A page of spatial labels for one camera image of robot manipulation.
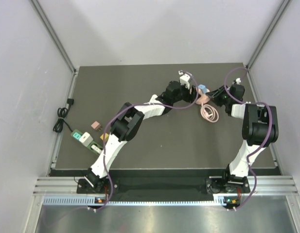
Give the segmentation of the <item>pink plug adapter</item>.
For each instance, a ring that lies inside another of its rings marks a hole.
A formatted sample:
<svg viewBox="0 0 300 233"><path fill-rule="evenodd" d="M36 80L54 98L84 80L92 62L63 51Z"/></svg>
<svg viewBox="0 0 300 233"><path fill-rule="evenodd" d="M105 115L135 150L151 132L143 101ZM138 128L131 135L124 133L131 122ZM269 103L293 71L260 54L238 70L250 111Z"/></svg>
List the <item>pink plug adapter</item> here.
<svg viewBox="0 0 300 233"><path fill-rule="evenodd" d="M103 126L102 126L102 124L100 122L95 121L95 122L93 122L91 124L91 128L93 128L95 131L98 132L98 131L100 131L103 128Z"/></svg>

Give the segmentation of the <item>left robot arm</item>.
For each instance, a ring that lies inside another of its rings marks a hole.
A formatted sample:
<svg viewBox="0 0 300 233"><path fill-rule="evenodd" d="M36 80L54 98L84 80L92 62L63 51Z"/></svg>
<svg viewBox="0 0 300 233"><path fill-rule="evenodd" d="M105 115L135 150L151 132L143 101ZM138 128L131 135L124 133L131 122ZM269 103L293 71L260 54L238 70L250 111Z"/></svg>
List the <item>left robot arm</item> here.
<svg viewBox="0 0 300 233"><path fill-rule="evenodd" d="M175 103L185 101L193 105L199 97L197 87L180 81L171 81L159 96L154 94L142 104L125 103L114 119L107 125L110 127L108 139L103 139L103 149L96 162L84 176L88 187L93 192L104 188L104 179L123 146L137 134L142 122L152 117L159 117L176 109Z"/></svg>

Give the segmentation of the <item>blue plug adapter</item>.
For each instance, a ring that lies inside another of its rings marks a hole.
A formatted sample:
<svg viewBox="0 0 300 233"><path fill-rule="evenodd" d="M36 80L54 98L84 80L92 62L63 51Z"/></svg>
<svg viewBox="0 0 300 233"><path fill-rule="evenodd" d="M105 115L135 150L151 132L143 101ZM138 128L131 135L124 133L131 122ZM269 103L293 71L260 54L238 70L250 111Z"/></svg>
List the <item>blue plug adapter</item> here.
<svg viewBox="0 0 300 233"><path fill-rule="evenodd" d="M200 84L198 88L202 91L203 94L206 94L208 92L205 85Z"/></svg>

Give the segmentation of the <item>yellow plug adapter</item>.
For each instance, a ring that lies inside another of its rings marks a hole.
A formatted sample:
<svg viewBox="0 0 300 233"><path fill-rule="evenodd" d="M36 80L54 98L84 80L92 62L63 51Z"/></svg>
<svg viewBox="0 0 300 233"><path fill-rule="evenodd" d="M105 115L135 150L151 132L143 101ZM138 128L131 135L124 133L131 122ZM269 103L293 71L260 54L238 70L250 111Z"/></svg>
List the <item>yellow plug adapter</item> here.
<svg viewBox="0 0 300 233"><path fill-rule="evenodd" d="M103 141L107 141L109 138L109 134L108 133L103 133L101 136L100 136L100 139L103 140Z"/></svg>

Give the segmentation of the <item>green power strip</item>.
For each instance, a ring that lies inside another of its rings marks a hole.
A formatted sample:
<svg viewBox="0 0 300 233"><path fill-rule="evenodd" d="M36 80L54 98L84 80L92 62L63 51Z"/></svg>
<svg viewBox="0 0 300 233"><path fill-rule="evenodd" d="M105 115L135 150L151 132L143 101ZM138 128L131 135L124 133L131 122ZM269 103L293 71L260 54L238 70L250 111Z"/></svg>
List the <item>green power strip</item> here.
<svg viewBox="0 0 300 233"><path fill-rule="evenodd" d="M71 132L71 137L96 155L100 155L103 150L103 147L94 141L88 132L82 133L79 130L74 130Z"/></svg>

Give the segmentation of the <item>white plug adapter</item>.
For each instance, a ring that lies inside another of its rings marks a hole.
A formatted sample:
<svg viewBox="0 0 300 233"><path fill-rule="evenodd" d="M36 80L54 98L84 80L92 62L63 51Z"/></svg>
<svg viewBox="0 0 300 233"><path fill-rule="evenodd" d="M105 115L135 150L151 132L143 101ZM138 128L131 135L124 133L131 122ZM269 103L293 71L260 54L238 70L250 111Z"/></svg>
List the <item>white plug adapter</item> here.
<svg viewBox="0 0 300 233"><path fill-rule="evenodd" d="M79 142L85 147L87 147L92 141L93 138L88 132L83 133L83 135L79 138Z"/></svg>

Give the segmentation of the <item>white cylindrical plug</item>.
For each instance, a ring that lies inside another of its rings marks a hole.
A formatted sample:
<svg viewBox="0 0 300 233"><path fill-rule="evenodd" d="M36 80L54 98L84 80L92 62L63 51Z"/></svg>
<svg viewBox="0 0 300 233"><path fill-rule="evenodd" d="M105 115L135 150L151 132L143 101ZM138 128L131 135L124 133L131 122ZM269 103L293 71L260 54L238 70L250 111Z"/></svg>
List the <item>white cylindrical plug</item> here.
<svg viewBox="0 0 300 233"><path fill-rule="evenodd" d="M101 154L102 150L96 145L96 144L92 144L90 146L91 150L93 152L95 152L96 154Z"/></svg>

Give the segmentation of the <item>pink round socket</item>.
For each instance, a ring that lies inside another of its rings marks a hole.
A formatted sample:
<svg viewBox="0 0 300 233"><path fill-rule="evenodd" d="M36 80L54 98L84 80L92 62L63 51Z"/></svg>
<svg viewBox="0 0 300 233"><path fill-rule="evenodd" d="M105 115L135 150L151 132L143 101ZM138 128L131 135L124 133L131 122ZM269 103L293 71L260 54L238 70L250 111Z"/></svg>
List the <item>pink round socket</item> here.
<svg viewBox="0 0 300 233"><path fill-rule="evenodd" d="M210 101L210 98L203 93L201 89L198 89L199 98L196 100L196 104L198 105L204 105L207 104Z"/></svg>

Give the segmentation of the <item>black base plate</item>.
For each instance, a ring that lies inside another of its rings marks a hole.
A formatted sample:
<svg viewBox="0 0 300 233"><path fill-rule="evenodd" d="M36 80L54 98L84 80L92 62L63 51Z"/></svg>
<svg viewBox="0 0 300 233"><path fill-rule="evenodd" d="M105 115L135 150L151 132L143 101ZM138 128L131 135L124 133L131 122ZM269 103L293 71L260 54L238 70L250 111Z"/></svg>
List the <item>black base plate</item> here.
<svg viewBox="0 0 300 233"><path fill-rule="evenodd" d="M205 201L214 194L231 194L238 198L250 192L223 184L223 169L112 169L93 188L79 179L77 194L111 194L111 201Z"/></svg>

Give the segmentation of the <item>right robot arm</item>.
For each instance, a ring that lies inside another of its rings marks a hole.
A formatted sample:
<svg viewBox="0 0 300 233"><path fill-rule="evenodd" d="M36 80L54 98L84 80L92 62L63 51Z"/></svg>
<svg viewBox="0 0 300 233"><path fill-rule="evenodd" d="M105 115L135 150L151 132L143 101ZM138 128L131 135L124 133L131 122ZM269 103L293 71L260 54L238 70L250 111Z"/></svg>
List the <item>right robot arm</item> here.
<svg viewBox="0 0 300 233"><path fill-rule="evenodd" d="M263 103L243 103L244 93L241 84L232 84L229 88L222 86L206 93L215 105L225 106L228 116L243 120L242 145L221 178L206 179L209 193L233 193L237 189L248 193L249 168L258 155L279 137L277 108Z"/></svg>

